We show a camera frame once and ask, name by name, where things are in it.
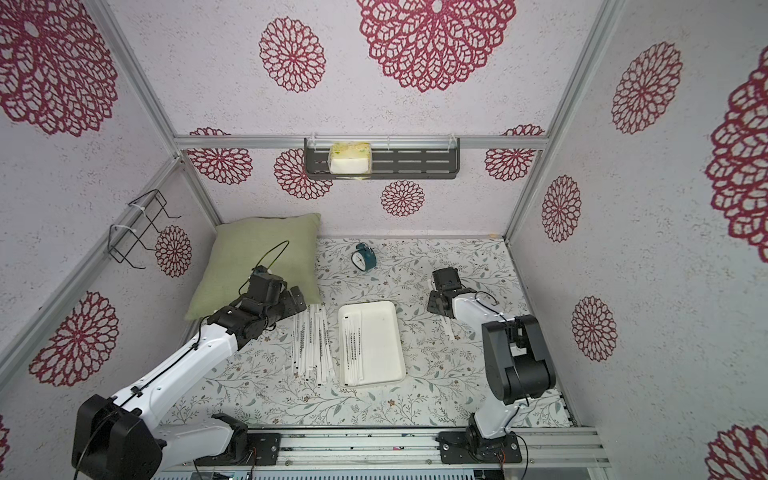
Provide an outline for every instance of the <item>red mandala pattern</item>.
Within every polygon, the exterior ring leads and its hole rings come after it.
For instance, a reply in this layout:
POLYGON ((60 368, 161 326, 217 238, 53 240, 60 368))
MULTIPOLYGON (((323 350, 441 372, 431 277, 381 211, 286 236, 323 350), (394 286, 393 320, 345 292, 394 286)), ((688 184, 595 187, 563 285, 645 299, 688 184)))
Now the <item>red mandala pattern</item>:
POLYGON ((11 120, 79 137, 112 116, 118 73, 79 0, 0 0, 0 48, 11 120))
POLYGON ((157 236, 154 255, 157 266, 168 276, 182 276, 192 261, 190 238, 176 225, 165 227, 157 236))
POLYGON ((616 87, 611 109, 616 128, 634 134, 654 124, 674 98, 682 69, 680 51, 665 41, 635 58, 616 87))
POLYGON ((710 137, 711 205, 728 219, 728 234, 757 247, 768 263, 768 47, 749 80, 730 94, 728 107, 710 137))
POLYGON ((765 480, 768 478, 768 432, 733 425, 718 432, 707 455, 709 480, 765 480))
POLYGON ((541 205, 541 224, 553 242, 573 235, 581 216, 581 192, 573 178, 561 175, 549 185, 541 205))
POLYGON ((404 88, 445 90, 484 67, 515 0, 357 0, 371 58, 404 88))
MULTIPOLYGON (((229 135, 218 128, 198 128, 190 135, 229 135)), ((250 177, 253 170, 245 148, 196 148, 187 151, 197 171, 220 184, 238 184, 250 177)))
POLYGON ((616 348, 614 314, 599 298, 586 296, 576 304, 571 331, 578 349, 590 360, 607 360, 616 348))
MULTIPOLYGON (((544 129, 538 125, 527 124, 510 128, 504 135, 542 135, 544 129)), ((516 180, 528 173, 528 168, 536 158, 532 148, 492 148, 485 152, 485 169, 491 177, 499 180, 516 180)))
POLYGON ((0 472, 3 471, 3 463, 5 462, 5 454, 11 449, 8 445, 8 433, 10 431, 3 425, 2 415, 0 415, 0 472))
POLYGON ((408 180, 398 180, 384 187, 382 207, 396 217, 415 214, 424 205, 424 190, 408 180))
POLYGON ((48 345, 29 364, 40 383, 73 386, 101 369, 118 339, 118 318, 109 299, 86 292, 48 345))
POLYGON ((288 91, 315 88, 326 72, 323 46, 312 29, 298 20, 275 18, 259 42, 264 68, 288 91))
POLYGON ((284 151, 275 160, 275 178, 280 187, 296 198, 320 198, 333 186, 332 180, 311 180, 304 170, 304 151, 284 151))

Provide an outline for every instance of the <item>teal alarm clock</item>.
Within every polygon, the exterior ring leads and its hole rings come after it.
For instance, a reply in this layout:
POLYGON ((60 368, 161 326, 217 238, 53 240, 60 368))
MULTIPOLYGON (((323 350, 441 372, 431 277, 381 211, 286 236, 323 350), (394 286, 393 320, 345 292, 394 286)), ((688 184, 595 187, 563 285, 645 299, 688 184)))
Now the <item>teal alarm clock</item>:
POLYGON ((363 242, 355 245, 355 251, 352 252, 352 263, 361 272, 367 272, 372 268, 376 268, 376 254, 373 253, 373 248, 365 245, 363 242))

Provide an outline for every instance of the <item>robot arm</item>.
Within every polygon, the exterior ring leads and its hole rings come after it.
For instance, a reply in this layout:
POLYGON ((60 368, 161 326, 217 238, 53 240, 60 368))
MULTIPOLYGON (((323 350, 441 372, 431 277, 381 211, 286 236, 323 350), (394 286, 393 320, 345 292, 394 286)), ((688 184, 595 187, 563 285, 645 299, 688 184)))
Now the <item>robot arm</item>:
POLYGON ((485 377, 495 397, 486 399, 472 414, 459 446, 478 462, 497 462, 496 455, 514 440, 506 432, 518 411, 511 405, 528 397, 536 399, 555 384, 554 364, 541 327, 532 315, 508 319, 483 303, 478 292, 462 285, 455 268, 435 270, 432 278, 435 290, 429 295, 427 310, 460 320, 482 334, 485 377), (513 344, 525 353, 512 355, 513 344))
POLYGON ((94 480, 142 480, 207 455, 242 460, 247 427, 228 415, 197 425, 163 427, 160 420, 210 369, 276 322, 304 310, 299 287, 288 289, 282 278, 257 266, 248 291, 216 311, 186 345, 111 398, 94 395, 81 405, 72 466, 94 480))

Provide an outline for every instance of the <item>black metal shelf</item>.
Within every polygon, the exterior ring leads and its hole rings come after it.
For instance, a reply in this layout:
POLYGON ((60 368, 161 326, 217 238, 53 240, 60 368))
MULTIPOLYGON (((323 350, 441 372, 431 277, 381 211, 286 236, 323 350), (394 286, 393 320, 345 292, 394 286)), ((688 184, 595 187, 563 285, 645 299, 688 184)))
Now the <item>black metal shelf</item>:
POLYGON ((459 144, 447 150, 372 149, 370 174, 332 174, 328 165, 329 148, 310 147, 304 139, 304 168, 312 180, 451 180, 459 169, 459 144))

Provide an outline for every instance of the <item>floral tablecloth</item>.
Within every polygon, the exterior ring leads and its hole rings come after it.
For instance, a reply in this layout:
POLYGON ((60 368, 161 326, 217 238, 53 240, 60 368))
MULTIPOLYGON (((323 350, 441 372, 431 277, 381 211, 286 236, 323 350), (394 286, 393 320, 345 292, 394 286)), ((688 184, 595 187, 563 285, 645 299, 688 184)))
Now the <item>floral tablecloth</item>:
MULTIPOLYGON (((397 384, 350 389, 318 386, 290 368, 291 320, 252 341, 196 384, 164 419, 181 424, 225 412, 257 425, 466 425, 491 392, 480 335, 456 320, 448 338, 426 312, 432 271, 458 269, 465 286, 492 293, 511 315, 527 312, 518 278, 501 240, 363 240, 378 266, 358 271, 350 255, 359 240, 318 239, 316 275, 326 303, 338 362, 336 312, 347 303, 391 300, 397 307, 407 377, 397 384)), ((557 389, 523 402, 513 426, 571 426, 557 389)))

